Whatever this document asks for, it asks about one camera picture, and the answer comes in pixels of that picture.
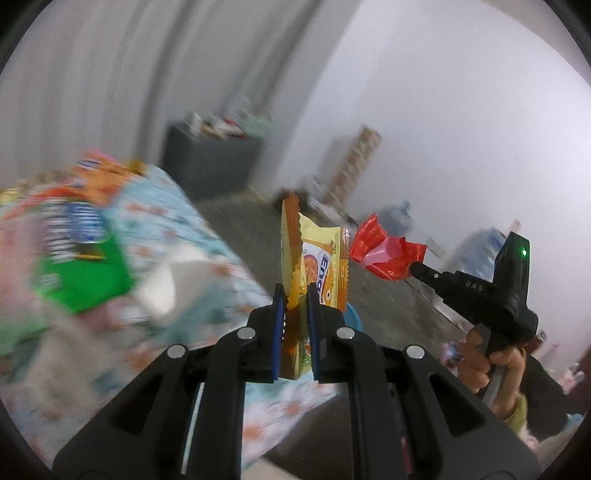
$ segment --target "metal rivet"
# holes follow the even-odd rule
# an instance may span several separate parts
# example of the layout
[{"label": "metal rivet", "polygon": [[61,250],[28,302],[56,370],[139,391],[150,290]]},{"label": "metal rivet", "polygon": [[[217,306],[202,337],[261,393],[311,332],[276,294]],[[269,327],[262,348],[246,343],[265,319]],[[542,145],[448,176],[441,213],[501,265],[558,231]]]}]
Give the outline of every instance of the metal rivet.
[{"label": "metal rivet", "polygon": [[341,327],[336,331],[336,336],[343,340],[351,340],[355,336],[355,330],[349,327]]},{"label": "metal rivet", "polygon": [[255,335],[256,331],[254,328],[243,327],[238,330],[238,338],[241,338],[242,340],[250,340],[251,338],[254,338]]},{"label": "metal rivet", "polygon": [[407,348],[407,355],[410,358],[414,358],[415,360],[419,360],[425,356],[425,350],[423,350],[423,347],[420,347],[418,345],[411,345],[410,347]]},{"label": "metal rivet", "polygon": [[173,345],[171,347],[168,347],[166,353],[170,358],[181,358],[184,355],[185,351],[186,348],[182,345]]}]

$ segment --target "person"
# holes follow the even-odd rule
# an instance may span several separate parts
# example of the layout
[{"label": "person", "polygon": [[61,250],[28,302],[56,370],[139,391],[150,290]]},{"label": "person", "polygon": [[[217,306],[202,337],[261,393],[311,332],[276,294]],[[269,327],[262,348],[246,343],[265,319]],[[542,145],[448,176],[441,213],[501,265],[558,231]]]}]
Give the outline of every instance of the person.
[{"label": "person", "polygon": [[476,394],[488,385],[491,367],[505,365],[507,371],[491,410],[519,434],[527,422],[527,399],[519,390],[525,372],[525,351],[510,346],[487,358],[478,352],[481,343],[480,333],[472,329],[466,335],[466,341],[457,346],[463,358],[457,366],[458,380]]}]

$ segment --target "grey floor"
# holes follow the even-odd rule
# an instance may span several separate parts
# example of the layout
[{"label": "grey floor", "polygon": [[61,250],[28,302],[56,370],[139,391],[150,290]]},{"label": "grey floor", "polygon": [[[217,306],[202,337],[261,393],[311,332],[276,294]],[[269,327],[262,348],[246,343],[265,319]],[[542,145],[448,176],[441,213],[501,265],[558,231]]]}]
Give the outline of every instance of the grey floor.
[{"label": "grey floor", "polygon": [[[272,292],[281,279],[280,215],[248,194],[196,206],[254,278]],[[384,346],[417,343],[438,356],[443,341],[462,336],[410,284],[382,280],[356,264],[350,265],[348,301],[362,319],[364,331]],[[310,412],[267,458],[303,480],[351,478],[350,442],[345,393]]]}]

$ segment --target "red package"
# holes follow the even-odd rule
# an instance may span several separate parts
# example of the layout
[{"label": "red package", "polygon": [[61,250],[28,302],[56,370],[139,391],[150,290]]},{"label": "red package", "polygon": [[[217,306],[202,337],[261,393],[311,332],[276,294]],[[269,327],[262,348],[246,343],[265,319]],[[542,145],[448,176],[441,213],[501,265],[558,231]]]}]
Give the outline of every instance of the red package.
[{"label": "red package", "polygon": [[412,244],[404,237],[388,236],[374,213],[359,227],[349,249],[352,260],[384,280],[404,280],[408,267],[425,260],[426,245]]}]

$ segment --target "floral tablecloth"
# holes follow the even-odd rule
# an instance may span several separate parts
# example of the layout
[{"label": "floral tablecloth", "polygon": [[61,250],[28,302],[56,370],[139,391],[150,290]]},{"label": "floral tablecloth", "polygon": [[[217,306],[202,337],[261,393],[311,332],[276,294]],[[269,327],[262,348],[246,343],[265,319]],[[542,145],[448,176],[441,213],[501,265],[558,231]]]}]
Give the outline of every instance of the floral tablecloth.
[{"label": "floral tablecloth", "polygon": [[[159,168],[152,166],[145,177],[128,183],[103,214],[136,280],[179,240],[205,250],[221,268],[207,294],[167,328],[153,328],[127,315],[116,328],[98,329],[92,312],[71,317],[46,306],[47,331],[0,361],[0,397],[49,466],[61,447],[168,345],[180,342],[198,348],[215,343],[244,325],[252,309],[271,301],[241,259]],[[109,309],[121,312],[132,306],[129,299],[119,298],[99,308],[107,315],[112,314]],[[334,387],[314,382],[311,373],[298,381],[248,384],[243,466],[278,444],[306,411],[335,394]]]}]

